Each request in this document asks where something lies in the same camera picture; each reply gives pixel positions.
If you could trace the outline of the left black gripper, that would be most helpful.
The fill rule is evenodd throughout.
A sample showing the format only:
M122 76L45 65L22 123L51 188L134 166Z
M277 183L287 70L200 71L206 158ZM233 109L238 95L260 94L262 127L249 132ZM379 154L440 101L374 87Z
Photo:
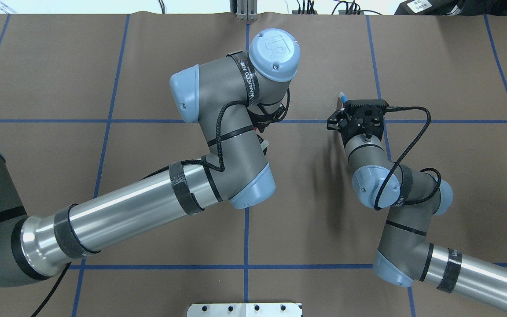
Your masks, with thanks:
M267 128L270 124L283 121L290 106L290 99L272 104L258 103L253 105L247 101L247 111L254 130L257 127Z

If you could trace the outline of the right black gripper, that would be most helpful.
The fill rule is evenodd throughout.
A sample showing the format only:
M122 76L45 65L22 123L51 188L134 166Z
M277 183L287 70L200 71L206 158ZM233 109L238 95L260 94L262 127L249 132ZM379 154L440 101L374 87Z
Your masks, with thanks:
M382 141L384 133L384 116L374 118L345 118L341 122L341 138L343 146L357 135L374 135Z

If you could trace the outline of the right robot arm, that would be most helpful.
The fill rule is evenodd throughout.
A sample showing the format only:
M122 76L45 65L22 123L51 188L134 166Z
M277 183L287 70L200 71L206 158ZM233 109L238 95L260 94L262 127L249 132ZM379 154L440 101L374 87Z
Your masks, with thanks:
M453 192L439 176L406 166L394 180L382 141L376 135L342 133L352 186L359 201L374 208L382 183L386 198L378 207L389 209L373 271L391 284L410 287L415 281L429 283L447 294L457 293L507 312L507 269L461 251L427 241L433 215L450 207Z

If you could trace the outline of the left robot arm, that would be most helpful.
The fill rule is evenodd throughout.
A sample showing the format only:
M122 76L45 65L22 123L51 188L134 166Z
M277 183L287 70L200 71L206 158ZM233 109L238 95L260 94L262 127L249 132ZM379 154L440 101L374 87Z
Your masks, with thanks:
M276 190L259 132L287 112L300 43L264 29L248 50L191 66L169 79L182 120L196 124L207 153L135 175L50 215L28 215L0 151L0 288L60 275L73 261L227 201L245 209Z

